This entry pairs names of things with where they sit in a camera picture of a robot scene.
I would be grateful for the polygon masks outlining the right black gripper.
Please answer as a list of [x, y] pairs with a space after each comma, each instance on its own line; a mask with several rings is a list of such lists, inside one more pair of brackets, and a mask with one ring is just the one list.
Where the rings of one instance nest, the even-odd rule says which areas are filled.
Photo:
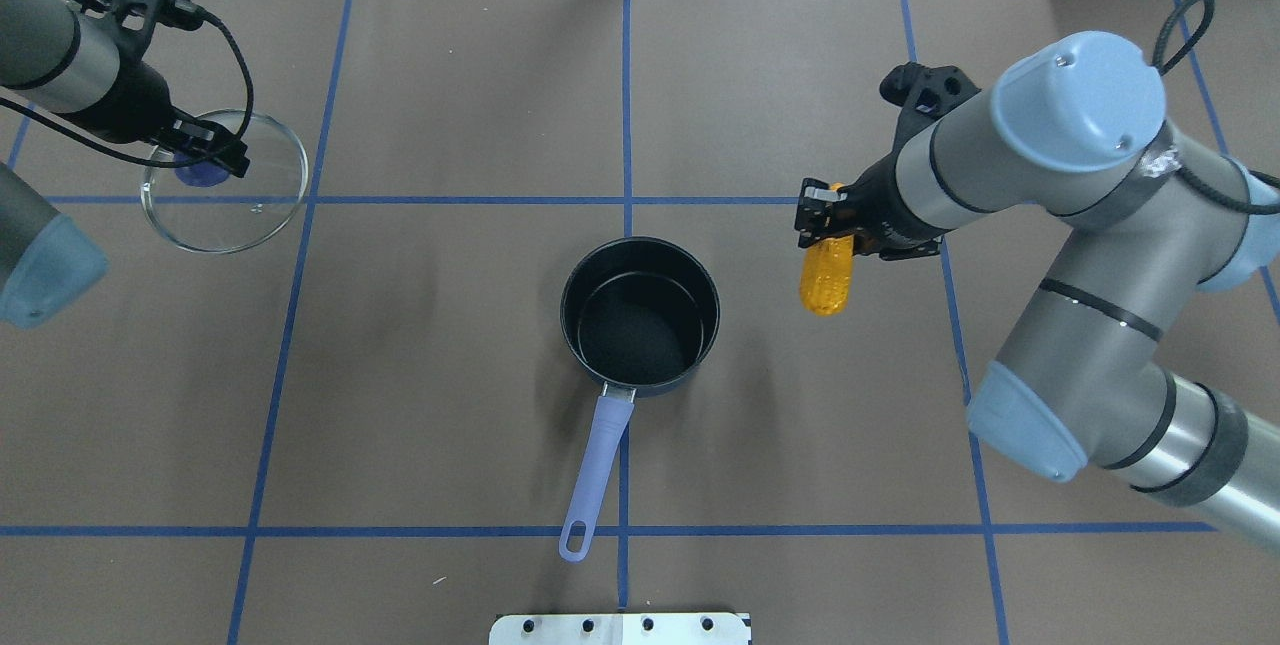
[[804, 179], [796, 200], [797, 247], [852, 238], [856, 256], [884, 261], [936, 257], [943, 229], [908, 209], [897, 186], [896, 159], [881, 157], [851, 186]]

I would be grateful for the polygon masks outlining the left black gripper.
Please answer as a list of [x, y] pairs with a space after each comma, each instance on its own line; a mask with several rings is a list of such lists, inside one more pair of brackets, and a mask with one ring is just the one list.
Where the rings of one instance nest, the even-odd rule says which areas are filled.
[[215, 118], [183, 118], [165, 77], [141, 60], [96, 63], [90, 81], [102, 90], [88, 107], [88, 133], [113, 145], [145, 142], [177, 148], [186, 142], [214, 143], [211, 150], [174, 154], [177, 177], [244, 177], [248, 147], [241, 134]]

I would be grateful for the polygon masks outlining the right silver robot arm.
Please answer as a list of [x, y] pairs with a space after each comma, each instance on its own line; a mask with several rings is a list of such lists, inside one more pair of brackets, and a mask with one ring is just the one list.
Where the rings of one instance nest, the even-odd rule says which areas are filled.
[[1277, 427], [1155, 352], [1189, 299], [1277, 256], [1277, 189], [1183, 134], [1138, 45], [1065, 36], [979, 90], [909, 61], [882, 81], [893, 147], [855, 183], [809, 179], [797, 244], [933, 256], [1024, 203], [1069, 235], [966, 404], [977, 439], [1056, 484], [1093, 466], [1277, 553]]

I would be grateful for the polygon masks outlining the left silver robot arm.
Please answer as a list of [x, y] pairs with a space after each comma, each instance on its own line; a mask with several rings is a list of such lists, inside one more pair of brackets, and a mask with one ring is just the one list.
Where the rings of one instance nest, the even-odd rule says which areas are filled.
[[[146, 166], [125, 145], [169, 154], [168, 168], [195, 168], [198, 184], [244, 177], [244, 133], [184, 113], [145, 54], [156, 27], [214, 26], [230, 45], [247, 97], [243, 54], [219, 17], [192, 0], [1, 0], [3, 107], [101, 156]], [[3, 166], [3, 322], [36, 329], [108, 273], [99, 244]]]

